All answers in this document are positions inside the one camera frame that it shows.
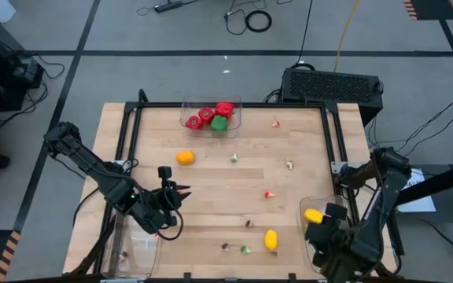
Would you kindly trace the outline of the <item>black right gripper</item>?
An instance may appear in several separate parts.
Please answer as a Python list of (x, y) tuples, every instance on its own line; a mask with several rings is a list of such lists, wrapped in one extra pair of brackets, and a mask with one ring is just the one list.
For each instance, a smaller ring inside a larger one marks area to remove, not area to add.
[(334, 203), (326, 205), (320, 223), (310, 222), (305, 240), (314, 248), (312, 264), (328, 281), (347, 281), (352, 276), (348, 254), (348, 231), (341, 228), (347, 221), (347, 208)]

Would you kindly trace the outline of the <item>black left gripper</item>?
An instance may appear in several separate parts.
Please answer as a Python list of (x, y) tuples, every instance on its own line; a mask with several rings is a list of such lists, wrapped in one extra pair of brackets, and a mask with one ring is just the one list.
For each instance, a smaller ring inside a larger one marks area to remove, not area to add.
[(179, 192), (179, 190), (189, 189), (190, 186), (178, 185), (172, 181), (169, 166), (160, 166), (157, 171), (161, 180), (159, 189), (147, 190), (138, 185), (138, 198), (141, 201), (141, 207), (138, 209), (141, 213), (138, 224), (148, 234), (159, 233), (162, 228), (176, 226), (177, 219), (172, 212), (178, 214), (182, 201), (191, 194), (191, 192)]

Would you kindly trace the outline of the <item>yellow toy lemon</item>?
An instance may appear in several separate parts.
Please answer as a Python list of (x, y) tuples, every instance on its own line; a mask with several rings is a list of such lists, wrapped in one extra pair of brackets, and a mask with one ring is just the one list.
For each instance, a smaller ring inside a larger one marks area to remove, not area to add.
[(264, 236), (265, 247), (273, 252), (278, 247), (278, 234), (275, 230), (268, 230)]
[(324, 214), (314, 208), (308, 208), (304, 211), (303, 217), (309, 223), (321, 224)]

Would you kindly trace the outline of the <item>green toy bell pepper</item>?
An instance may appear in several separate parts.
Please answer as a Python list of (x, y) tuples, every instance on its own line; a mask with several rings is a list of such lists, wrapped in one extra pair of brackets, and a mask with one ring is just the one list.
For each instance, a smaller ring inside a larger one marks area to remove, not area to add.
[(228, 129), (229, 120), (225, 116), (216, 115), (210, 123), (210, 128), (217, 131), (225, 131)]

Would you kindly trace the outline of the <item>large red toy bell pepper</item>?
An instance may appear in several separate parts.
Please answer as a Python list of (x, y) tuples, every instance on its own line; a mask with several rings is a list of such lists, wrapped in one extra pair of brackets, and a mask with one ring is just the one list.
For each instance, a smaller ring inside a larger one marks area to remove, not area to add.
[(215, 105), (215, 114), (230, 119), (234, 112), (234, 105), (228, 101), (221, 101)]

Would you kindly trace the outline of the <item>orange toy lemon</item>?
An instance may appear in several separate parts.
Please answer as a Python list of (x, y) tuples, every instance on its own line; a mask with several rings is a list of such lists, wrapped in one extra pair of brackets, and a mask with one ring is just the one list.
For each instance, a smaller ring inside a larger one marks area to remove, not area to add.
[(177, 154), (176, 161), (181, 165), (192, 164), (195, 161), (195, 155), (190, 150), (183, 150)]

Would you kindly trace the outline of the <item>clear plastic bin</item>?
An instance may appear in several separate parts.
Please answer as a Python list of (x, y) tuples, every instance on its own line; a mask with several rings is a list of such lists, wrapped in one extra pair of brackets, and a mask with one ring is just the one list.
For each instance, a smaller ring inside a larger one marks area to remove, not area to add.
[[(323, 213), (325, 215), (326, 214), (325, 213), (326, 205), (328, 203), (338, 204), (340, 206), (347, 208), (347, 210), (348, 210), (347, 221), (341, 223), (341, 228), (348, 231), (348, 254), (350, 255), (352, 276), (347, 281), (350, 281), (351, 279), (354, 279), (356, 277), (356, 273), (360, 269), (360, 261), (359, 261), (358, 257), (356, 255), (354, 255), (351, 251), (351, 244), (352, 244), (352, 239), (353, 239), (353, 222), (352, 222), (351, 217), (349, 216), (348, 202), (343, 197), (338, 196), (338, 195), (331, 195), (331, 196), (328, 196), (325, 198), (305, 197), (304, 199), (302, 199), (300, 201), (300, 204), (299, 204), (299, 208), (300, 208), (299, 216), (300, 216), (301, 229), (303, 227), (303, 224), (305, 224), (307, 222), (303, 217), (303, 213), (306, 209), (314, 208), (316, 210), (321, 211), (321, 213)], [(305, 240), (305, 233), (303, 233), (303, 241), (304, 241), (305, 252), (307, 253), (308, 262), (311, 264), (312, 269), (319, 273), (319, 268), (312, 264), (312, 257), (315, 253), (315, 250)], [(329, 281), (329, 282), (330, 283), (345, 283), (347, 281)]]
[[(145, 232), (130, 216), (113, 211), (114, 227), (103, 251), (101, 273), (108, 278), (145, 280), (157, 269), (160, 238)], [(120, 254), (128, 257), (120, 262)]]
[[(186, 127), (186, 121), (190, 116), (198, 116), (203, 107), (210, 107), (215, 111), (215, 105), (221, 101), (228, 101), (234, 105), (234, 112), (229, 119), (228, 129), (225, 131), (212, 130), (209, 125), (204, 125), (201, 130), (191, 130)], [(241, 126), (242, 100), (239, 96), (229, 97), (206, 97), (187, 94), (182, 101), (180, 123), (186, 129), (187, 134), (200, 138), (234, 138)]]

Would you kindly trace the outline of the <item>white paper sign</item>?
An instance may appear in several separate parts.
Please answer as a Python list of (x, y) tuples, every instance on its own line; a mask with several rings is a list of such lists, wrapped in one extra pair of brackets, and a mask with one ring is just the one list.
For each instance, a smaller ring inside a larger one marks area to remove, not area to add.
[[(411, 177), (408, 179), (407, 184), (403, 187), (403, 190), (423, 181), (425, 181), (425, 177), (422, 170), (419, 168), (412, 168)], [(436, 207), (433, 203), (432, 197), (423, 197), (422, 199), (413, 200), (406, 204), (398, 205), (396, 209), (398, 212), (402, 213), (436, 212)]]

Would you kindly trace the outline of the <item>black metal stand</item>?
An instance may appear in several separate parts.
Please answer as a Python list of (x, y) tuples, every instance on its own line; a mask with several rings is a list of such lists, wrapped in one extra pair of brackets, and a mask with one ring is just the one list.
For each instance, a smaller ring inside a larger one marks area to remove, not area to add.
[(396, 202), (396, 208), (413, 200), (432, 197), (436, 212), (397, 211), (396, 214), (425, 223), (453, 247), (453, 240), (437, 227), (439, 224), (453, 223), (453, 165), (420, 165), (414, 168), (422, 170), (425, 181), (403, 190)]

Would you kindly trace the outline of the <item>black computer case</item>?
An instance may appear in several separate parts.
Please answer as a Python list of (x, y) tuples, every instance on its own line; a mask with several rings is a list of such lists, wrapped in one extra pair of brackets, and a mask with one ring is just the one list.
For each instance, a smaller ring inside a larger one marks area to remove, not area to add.
[(320, 102), (334, 107), (356, 104), (363, 125), (382, 109), (384, 86), (377, 76), (314, 70), (310, 64), (296, 64), (282, 75), (280, 102)]

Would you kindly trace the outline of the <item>black power strip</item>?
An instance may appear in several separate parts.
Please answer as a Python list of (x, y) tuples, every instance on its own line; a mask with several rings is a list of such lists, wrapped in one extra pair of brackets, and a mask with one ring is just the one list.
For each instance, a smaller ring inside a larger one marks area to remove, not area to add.
[(172, 2), (171, 0), (168, 0), (168, 2), (165, 4), (159, 4), (159, 5), (154, 6), (153, 9), (157, 13), (163, 13), (163, 12), (167, 12), (172, 9), (180, 8), (181, 6), (183, 6), (182, 1)]

